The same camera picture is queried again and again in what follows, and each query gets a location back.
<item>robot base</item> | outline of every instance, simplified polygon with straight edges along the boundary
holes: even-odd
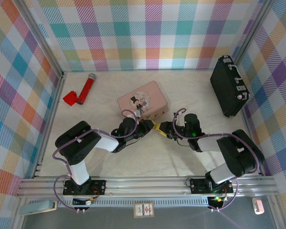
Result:
[[[233,193],[232,183],[228,180],[215,187],[212,191],[205,183],[205,179],[190,179],[190,187],[192,194],[225,194],[226,192]]]
[[[89,180],[85,188],[79,189],[72,180],[64,182],[63,196],[102,196],[105,194],[106,180]]]

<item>light blue object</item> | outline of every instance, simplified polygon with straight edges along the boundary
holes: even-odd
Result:
[[[33,204],[23,205],[19,209],[20,215],[30,215],[42,213],[47,211],[54,211],[57,209],[57,201],[42,201]]]

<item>small card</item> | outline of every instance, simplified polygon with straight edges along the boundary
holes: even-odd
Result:
[[[153,202],[134,204],[133,213],[135,218],[154,217]]]

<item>cable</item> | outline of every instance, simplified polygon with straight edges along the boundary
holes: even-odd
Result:
[[[189,177],[188,179],[185,180],[185,185],[186,185],[187,187],[191,187],[191,186],[187,185],[187,181],[188,181],[189,179],[191,179],[191,178]]]
[[[223,187],[223,185],[221,185],[221,186],[219,186],[219,187],[217,187],[217,188],[214,188],[212,191],[218,192],[222,187]]]
[[[71,180],[71,179],[70,179],[70,178],[66,178],[66,179],[63,180],[62,185],[63,185],[64,187],[66,187],[66,186],[65,186],[65,181],[66,181],[66,180]]]
[[[96,186],[91,186],[91,189],[93,189],[94,193],[95,193],[95,190],[97,191],[97,195],[95,195],[96,197],[94,199],[100,196],[100,191]]]
[[[64,205],[65,207],[67,207],[67,208],[69,208],[69,209],[71,209],[71,210],[75,210],[75,211],[76,211],[75,208],[66,205],[66,204],[61,200],[61,198],[58,196],[58,194],[57,194],[57,192],[56,192],[56,183],[57,183],[57,181],[58,181],[61,177],[71,178],[71,176],[69,176],[69,175],[60,175],[59,177],[57,177],[56,180],[54,181],[54,185],[53,185],[54,195],[56,196],[56,198],[58,199],[58,201],[61,202],[62,205]]]
[[[224,186],[224,188],[225,188],[225,199],[227,198],[227,196],[228,196],[228,190],[227,190],[227,188]]]
[[[178,138],[177,138],[177,143],[178,143],[178,145],[180,145],[180,146],[185,146],[185,145],[182,145],[182,144],[180,144],[180,143],[178,142]]]
[[[134,144],[134,143],[137,143],[139,140],[140,140],[140,139],[138,138],[138,140],[137,140],[137,141],[132,142],[132,143],[130,143],[130,144],[128,144],[128,145],[126,145],[126,146],[125,146],[125,148],[126,148],[127,146],[130,146],[130,145]]]
[[[175,133],[180,137],[180,138],[183,138],[183,139],[200,139],[200,138],[205,138],[205,137],[216,137],[216,136],[231,136],[233,138],[235,138],[236,140],[238,140],[240,143],[242,143],[249,151],[250,153],[252,154],[254,160],[255,160],[255,163],[256,163],[256,167],[249,173],[255,173],[258,168],[259,168],[259,161],[258,161],[258,158],[257,156],[255,155],[254,151],[251,149],[251,147],[244,141],[242,140],[241,138],[239,138],[238,136],[236,135],[233,135],[233,134],[207,134],[207,135],[202,135],[202,136],[199,136],[199,137],[185,137],[185,136],[182,136],[180,133],[177,132],[176,130],[176,126],[175,126],[175,122],[174,120],[176,119],[176,117],[179,115],[179,114],[183,114],[184,112],[186,112],[186,109],[185,108],[181,108],[179,109],[175,115],[174,115],[174,118],[173,118],[173,129],[175,131]]]
[[[235,199],[235,197],[236,197],[236,195],[238,193],[238,188],[239,188],[238,180],[235,179],[235,181],[236,181],[236,191],[235,191],[234,196],[232,197],[231,201],[226,206],[224,206],[222,208],[218,208],[217,209],[217,208],[214,208],[213,206],[209,205],[210,208],[213,208],[213,209],[216,209],[216,210],[223,210],[223,209],[227,208],[228,206],[230,206],[232,204],[232,202],[234,201],[234,199]]]
[[[111,135],[111,134],[109,134],[109,133],[107,133],[106,131],[103,131],[103,130],[90,129],[90,130],[88,130],[87,132],[83,133],[82,135],[80,135],[80,136],[78,136],[78,137],[72,139],[71,141],[69,141],[69,142],[63,144],[62,146],[60,146],[59,148],[57,148],[57,149],[54,151],[54,153],[52,154],[53,159],[62,161],[62,162],[66,165],[70,176],[72,176],[72,172],[71,172],[71,169],[70,169],[70,166],[69,166],[68,162],[67,162],[66,160],[62,159],[62,158],[56,157],[56,154],[57,154],[59,151],[61,151],[62,149],[64,149],[65,147],[67,147],[68,145],[72,144],[73,142],[77,141],[77,140],[80,139],[80,138],[83,138],[84,136],[86,136],[87,134],[89,134],[89,133],[91,133],[91,132],[99,132],[99,133],[102,133],[102,134],[104,134],[104,135],[107,135],[107,136],[110,136],[110,137],[113,137],[113,138],[125,138],[125,137],[128,137],[128,136],[132,135],[132,134],[135,132],[137,126],[138,126],[138,119],[137,119],[137,117],[134,115],[134,112],[132,112],[131,110],[128,110],[128,109],[123,110],[123,111],[122,111],[122,115],[123,115],[123,113],[124,113],[125,111],[128,111],[128,112],[132,113],[132,115],[133,115],[134,118],[135,118],[135,125],[134,125],[134,128],[133,128],[133,131],[131,131],[129,134],[124,135],[124,136],[114,136],[114,135]]]

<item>microphone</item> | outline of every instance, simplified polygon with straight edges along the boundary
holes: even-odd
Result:
[[[85,86],[83,87],[82,92],[76,101],[78,104],[82,105],[85,102],[85,99],[86,99],[86,97],[87,97],[87,95],[88,95],[88,93],[92,87],[92,84],[94,83],[95,80],[96,80],[96,75],[93,73],[90,73],[88,75],[88,79],[85,83]]]

